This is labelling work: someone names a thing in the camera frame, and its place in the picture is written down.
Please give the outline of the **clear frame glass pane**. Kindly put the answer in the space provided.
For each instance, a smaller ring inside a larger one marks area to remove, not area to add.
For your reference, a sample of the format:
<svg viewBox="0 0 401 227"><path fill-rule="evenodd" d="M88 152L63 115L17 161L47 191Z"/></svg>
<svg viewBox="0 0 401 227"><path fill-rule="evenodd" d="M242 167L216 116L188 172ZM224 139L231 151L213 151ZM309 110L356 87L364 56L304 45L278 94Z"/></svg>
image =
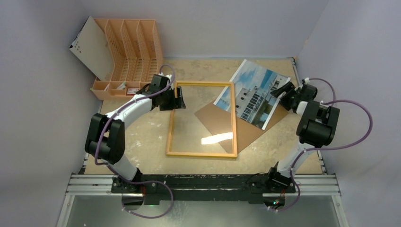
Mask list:
<svg viewBox="0 0 401 227"><path fill-rule="evenodd" d="M224 87L182 86L186 109L174 111L171 152L179 153L232 153L231 115L228 126L221 132L210 132L196 114L208 104L213 104Z"/></svg>

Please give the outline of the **building and sky photo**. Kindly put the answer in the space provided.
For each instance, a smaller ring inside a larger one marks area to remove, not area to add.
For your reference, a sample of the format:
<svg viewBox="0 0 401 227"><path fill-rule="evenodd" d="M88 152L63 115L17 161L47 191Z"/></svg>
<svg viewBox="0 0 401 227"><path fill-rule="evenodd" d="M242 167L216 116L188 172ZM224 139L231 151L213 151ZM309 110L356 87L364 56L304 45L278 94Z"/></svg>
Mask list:
<svg viewBox="0 0 401 227"><path fill-rule="evenodd" d="M278 105L271 92L288 83L290 78L243 60L230 81L235 89L236 116L265 130Z"/></svg>

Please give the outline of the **brown frame backing board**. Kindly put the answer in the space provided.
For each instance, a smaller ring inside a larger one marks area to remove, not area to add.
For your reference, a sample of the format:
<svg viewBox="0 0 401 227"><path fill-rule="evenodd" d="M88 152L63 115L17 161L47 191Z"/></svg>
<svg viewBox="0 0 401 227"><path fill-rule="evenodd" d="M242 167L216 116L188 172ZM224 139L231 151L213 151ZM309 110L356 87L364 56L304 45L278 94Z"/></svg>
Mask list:
<svg viewBox="0 0 401 227"><path fill-rule="evenodd" d="M265 130L259 129L245 120L236 117L237 152L240 153L287 115L288 111L282 106L278 106ZM232 131L231 113L217 107L213 102L196 111L195 116L212 135Z"/></svg>

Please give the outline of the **yellow wooden picture frame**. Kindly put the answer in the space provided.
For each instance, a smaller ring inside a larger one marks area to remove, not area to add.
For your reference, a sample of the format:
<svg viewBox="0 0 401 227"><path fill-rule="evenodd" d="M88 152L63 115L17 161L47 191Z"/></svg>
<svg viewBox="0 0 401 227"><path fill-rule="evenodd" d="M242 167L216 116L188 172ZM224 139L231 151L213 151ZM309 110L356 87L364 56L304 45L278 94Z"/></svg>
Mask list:
<svg viewBox="0 0 401 227"><path fill-rule="evenodd" d="M189 80L177 80L174 83L175 88L179 85L183 86L196 86L196 87L229 87L231 105L235 104L235 89L234 83L227 81L189 81ZM236 115L235 110L231 110L231 129L232 129L232 153L196 153L196 152L173 152L173 135L174 135L174 110L170 113L169 128L167 133L166 142L166 155L175 157L199 157L199 158L237 158L238 148L237 148L237 126L236 126Z"/></svg>

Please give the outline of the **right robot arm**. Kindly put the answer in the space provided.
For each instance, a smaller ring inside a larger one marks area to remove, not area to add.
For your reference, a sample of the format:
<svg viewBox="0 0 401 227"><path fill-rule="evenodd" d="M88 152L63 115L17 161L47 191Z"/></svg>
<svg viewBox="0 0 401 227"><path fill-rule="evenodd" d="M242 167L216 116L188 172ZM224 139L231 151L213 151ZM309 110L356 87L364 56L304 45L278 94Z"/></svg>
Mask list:
<svg viewBox="0 0 401 227"><path fill-rule="evenodd" d="M315 101L318 89L303 82L295 87L288 82L271 92L286 110L301 116L296 129L297 146L276 163L265 180L270 192L281 192L294 186L293 176L316 148L329 145L335 135L340 111L336 107Z"/></svg>

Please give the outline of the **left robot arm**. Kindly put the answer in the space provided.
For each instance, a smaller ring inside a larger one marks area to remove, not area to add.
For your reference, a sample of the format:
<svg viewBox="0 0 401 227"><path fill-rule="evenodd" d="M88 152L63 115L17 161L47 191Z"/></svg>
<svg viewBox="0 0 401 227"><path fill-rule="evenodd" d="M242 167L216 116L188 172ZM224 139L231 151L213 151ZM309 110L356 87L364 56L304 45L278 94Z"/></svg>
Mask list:
<svg viewBox="0 0 401 227"><path fill-rule="evenodd" d="M181 87L174 87L175 75L155 74L152 81L138 90L121 107L92 116L84 150L97 166L105 166L121 180L128 193L140 190L140 170L125 156L125 131L141 116L155 108L171 111L186 108Z"/></svg>

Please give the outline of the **red white small box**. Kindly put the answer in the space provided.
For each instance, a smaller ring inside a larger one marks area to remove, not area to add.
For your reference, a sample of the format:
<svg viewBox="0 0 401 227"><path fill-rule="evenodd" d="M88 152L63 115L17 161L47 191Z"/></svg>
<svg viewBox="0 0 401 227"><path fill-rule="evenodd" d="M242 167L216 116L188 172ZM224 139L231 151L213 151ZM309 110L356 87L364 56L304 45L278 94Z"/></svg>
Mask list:
<svg viewBox="0 0 401 227"><path fill-rule="evenodd" d="M133 96L139 91L139 88L127 88L127 95Z"/></svg>

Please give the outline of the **green white pen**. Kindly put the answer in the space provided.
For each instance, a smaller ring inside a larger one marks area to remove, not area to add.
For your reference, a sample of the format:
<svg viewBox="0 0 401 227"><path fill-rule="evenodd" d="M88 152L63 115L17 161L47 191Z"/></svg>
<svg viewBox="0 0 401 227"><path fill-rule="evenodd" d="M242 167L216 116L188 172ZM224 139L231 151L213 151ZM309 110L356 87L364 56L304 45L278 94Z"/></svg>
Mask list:
<svg viewBox="0 0 401 227"><path fill-rule="evenodd" d="M124 90L126 88L126 82L123 82L122 84L120 84L116 89L118 90Z"/></svg>

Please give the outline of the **orange plastic desk organizer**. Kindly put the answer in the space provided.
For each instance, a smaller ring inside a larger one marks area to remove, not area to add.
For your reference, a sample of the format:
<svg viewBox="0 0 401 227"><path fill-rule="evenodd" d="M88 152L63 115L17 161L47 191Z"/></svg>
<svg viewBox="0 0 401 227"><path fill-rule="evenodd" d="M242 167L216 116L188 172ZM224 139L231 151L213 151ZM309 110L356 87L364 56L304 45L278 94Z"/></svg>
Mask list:
<svg viewBox="0 0 401 227"><path fill-rule="evenodd" d="M127 88L142 89L159 73L164 62L157 22L154 19L96 18L113 57L110 80L96 79L91 91L99 100L127 100ZM116 89L126 82L124 90Z"/></svg>

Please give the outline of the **white perforated paper sheet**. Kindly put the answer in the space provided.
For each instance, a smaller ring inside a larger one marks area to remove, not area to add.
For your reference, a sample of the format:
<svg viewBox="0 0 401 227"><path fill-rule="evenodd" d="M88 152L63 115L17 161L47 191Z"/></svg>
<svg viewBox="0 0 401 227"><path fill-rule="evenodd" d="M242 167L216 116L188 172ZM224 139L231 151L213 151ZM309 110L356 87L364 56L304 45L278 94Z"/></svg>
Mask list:
<svg viewBox="0 0 401 227"><path fill-rule="evenodd" d="M69 50L102 81L110 80L114 62L104 31L89 16Z"/></svg>

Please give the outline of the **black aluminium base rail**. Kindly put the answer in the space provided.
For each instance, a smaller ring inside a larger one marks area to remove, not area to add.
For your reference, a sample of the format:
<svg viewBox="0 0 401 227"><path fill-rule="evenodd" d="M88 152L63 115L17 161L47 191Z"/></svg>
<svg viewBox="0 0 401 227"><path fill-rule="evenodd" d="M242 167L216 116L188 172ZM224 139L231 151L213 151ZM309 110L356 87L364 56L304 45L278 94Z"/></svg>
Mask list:
<svg viewBox="0 0 401 227"><path fill-rule="evenodd" d="M113 175L72 175L68 196L118 196L127 202L245 201L280 206L301 196L340 196L334 175L297 175L288 188L270 188L267 176L255 175L143 175L144 184L124 183Z"/></svg>

